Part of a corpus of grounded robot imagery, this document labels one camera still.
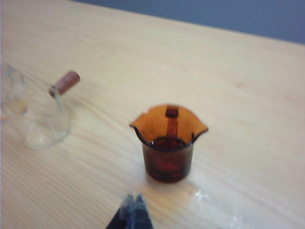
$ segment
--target wooden tabletop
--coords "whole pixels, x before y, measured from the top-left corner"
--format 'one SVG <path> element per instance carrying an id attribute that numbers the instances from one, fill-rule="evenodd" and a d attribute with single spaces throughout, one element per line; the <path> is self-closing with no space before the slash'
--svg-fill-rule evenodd
<path id="1" fill-rule="evenodd" d="M 1 61 L 81 76 L 61 143 L 31 150 L 1 125 L 4 229 L 105 228 L 129 192 L 155 229 L 305 228 L 305 46 L 70 0 L 4 0 L 1 24 Z M 210 128 L 175 184 L 146 175 L 128 127 L 163 103 Z"/>

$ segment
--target glass beaker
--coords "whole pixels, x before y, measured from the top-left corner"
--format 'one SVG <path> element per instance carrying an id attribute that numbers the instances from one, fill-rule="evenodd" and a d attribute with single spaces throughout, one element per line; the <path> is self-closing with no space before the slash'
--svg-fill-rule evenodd
<path id="1" fill-rule="evenodd" d="M 22 87 L 1 99 L 1 113 L 11 121 L 9 125 L 16 127 L 23 143 L 30 148 L 47 148 L 63 140 L 70 132 L 71 122 L 57 88 L 9 68 L 10 72 L 3 71 L 1 75 L 1 91 L 7 87 L 3 79 L 11 78 L 11 73 L 23 78 Z"/>
<path id="2" fill-rule="evenodd" d="M 171 104 L 145 111 L 130 127 L 142 142 L 147 173 L 161 182 L 176 182 L 191 169 L 193 144 L 208 131 L 188 109 Z"/>

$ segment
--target wood grain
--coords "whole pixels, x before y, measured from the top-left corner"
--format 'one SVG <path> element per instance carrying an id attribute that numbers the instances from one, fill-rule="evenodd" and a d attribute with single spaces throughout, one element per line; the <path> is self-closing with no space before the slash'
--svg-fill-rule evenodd
<path id="1" fill-rule="evenodd" d="M 305 228 L 305 46 L 68 0 L 1 4 L 2 60 L 81 76 L 63 142 L 30 150 L 1 125 L 3 228 L 104 228 L 128 190 L 156 229 Z M 128 127 L 162 103 L 210 128 L 172 185 L 146 175 Z"/>

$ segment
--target blue wall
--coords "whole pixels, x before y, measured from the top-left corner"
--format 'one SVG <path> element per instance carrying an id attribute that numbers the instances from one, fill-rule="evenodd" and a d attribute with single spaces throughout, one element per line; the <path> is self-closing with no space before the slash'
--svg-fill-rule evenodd
<path id="1" fill-rule="evenodd" d="M 305 0 L 76 0 L 305 44 Z"/>

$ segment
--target black object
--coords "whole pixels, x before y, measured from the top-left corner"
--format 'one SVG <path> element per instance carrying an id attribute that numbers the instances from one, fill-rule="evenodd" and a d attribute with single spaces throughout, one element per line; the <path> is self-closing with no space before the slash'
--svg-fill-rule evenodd
<path id="1" fill-rule="evenodd" d="M 106 229 L 153 229 L 142 195 L 128 195 Z"/>

